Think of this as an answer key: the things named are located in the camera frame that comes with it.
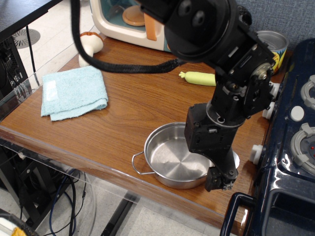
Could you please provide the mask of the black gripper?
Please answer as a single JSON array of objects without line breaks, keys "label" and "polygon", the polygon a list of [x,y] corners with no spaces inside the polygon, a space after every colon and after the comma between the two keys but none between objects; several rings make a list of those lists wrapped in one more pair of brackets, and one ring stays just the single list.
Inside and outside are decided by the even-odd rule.
[{"label": "black gripper", "polygon": [[205,189],[208,192],[233,188],[238,176],[232,150],[237,130],[212,121],[207,114],[206,103],[195,104],[188,110],[184,131],[188,149],[214,164],[206,176]]}]

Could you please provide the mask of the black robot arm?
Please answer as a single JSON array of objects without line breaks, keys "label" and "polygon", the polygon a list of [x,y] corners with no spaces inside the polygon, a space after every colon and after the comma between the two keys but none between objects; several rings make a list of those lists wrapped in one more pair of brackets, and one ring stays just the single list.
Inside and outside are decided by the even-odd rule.
[{"label": "black robot arm", "polygon": [[238,128],[272,101],[273,53],[240,20],[234,0],[142,0],[144,13],[164,25],[173,55],[215,70],[211,101],[189,108],[190,152],[210,159],[207,191],[230,189],[238,171],[232,143]]}]

